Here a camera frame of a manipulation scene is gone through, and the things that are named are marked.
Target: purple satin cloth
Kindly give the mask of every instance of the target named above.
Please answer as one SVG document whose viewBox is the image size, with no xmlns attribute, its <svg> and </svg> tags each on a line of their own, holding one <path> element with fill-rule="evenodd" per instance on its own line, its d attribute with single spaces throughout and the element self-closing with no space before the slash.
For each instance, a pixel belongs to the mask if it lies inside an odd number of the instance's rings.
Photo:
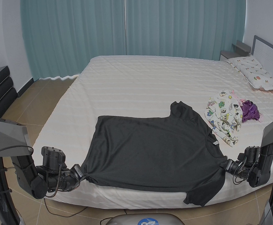
<svg viewBox="0 0 273 225">
<path fill-rule="evenodd" d="M 244 102 L 241 108 L 243 111 L 243 122 L 251 119 L 258 120 L 260 118 L 257 106 L 250 100 Z"/>
</svg>

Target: pillow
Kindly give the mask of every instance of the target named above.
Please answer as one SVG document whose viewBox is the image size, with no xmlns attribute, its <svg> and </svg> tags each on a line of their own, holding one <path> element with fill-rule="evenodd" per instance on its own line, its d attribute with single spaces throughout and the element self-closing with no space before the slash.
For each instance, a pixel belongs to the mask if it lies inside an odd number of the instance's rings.
<svg viewBox="0 0 273 225">
<path fill-rule="evenodd" d="M 253 88 L 273 90 L 273 76 L 269 74 L 252 55 L 248 57 L 230 58 L 225 61 L 238 69 Z"/>
</svg>

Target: baseboard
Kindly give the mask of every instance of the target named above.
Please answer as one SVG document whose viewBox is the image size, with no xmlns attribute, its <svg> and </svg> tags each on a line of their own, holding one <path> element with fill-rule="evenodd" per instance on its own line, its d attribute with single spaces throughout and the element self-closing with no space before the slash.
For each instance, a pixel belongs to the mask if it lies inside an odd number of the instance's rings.
<svg viewBox="0 0 273 225">
<path fill-rule="evenodd" d="M 22 94 L 34 83 L 34 79 L 31 78 L 17 93 L 18 97 L 21 97 Z"/>
</svg>

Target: white bed sheet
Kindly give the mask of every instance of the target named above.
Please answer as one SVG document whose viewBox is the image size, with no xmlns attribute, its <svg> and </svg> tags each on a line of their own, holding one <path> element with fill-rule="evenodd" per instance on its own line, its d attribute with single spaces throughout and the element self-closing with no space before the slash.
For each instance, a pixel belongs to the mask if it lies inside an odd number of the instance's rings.
<svg viewBox="0 0 273 225">
<path fill-rule="evenodd" d="M 253 89 L 243 75 L 227 62 L 160 56 L 99 56 L 93 58 L 62 96 L 34 144 L 35 164 L 42 164 L 41 148 L 62 149 L 66 164 L 82 164 L 90 147 L 97 117 L 167 117 L 170 104 L 183 101 L 206 121 L 204 111 L 211 95 L 234 90 L 239 98 L 257 104 L 264 115 L 262 123 L 245 122 L 232 148 L 220 138 L 224 155 L 236 160 L 247 146 L 261 143 L 263 128 L 273 121 L 273 92 Z M 247 182 L 232 183 L 226 173 L 221 191 L 207 205 L 246 195 L 258 188 Z M 185 193 L 136 191 L 101 187 L 83 181 L 70 193 L 58 192 L 60 202 L 96 208 L 187 208 Z"/>
</svg>

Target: white cartoon print garment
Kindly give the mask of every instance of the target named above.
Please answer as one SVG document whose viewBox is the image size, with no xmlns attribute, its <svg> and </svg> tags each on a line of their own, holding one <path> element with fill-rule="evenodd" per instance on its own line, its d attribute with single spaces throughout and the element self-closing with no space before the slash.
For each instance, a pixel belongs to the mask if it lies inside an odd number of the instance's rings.
<svg viewBox="0 0 273 225">
<path fill-rule="evenodd" d="M 213 132 L 233 147 L 243 118 L 238 101 L 228 90 L 222 90 L 209 98 L 205 112 L 206 119 L 213 125 Z"/>
</svg>

